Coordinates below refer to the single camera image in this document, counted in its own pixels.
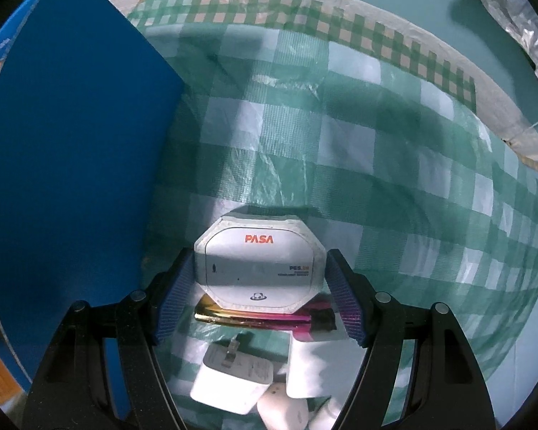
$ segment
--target green plaid pattern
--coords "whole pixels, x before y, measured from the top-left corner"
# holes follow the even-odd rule
[[[427,80],[476,113],[472,77],[385,25],[315,0],[143,0],[128,18],[157,24],[210,22],[285,29],[337,42]]]
[[[156,177],[145,281],[228,211],[293,213],[376,290],[447,303],[488,378],[538,296],[538,181],[514,152],[434,84],[346,45],[180,21],[137,22],[186,83]],[[208,341],[238,331],[194,321],[195,302],[160,352],[176,405],[202,428],[262,429],[255,414],[189,398]],[[250,335],[258,354],[285,360],[284,333]],[[411,357],[407,345],[386,422],[400,416]]]

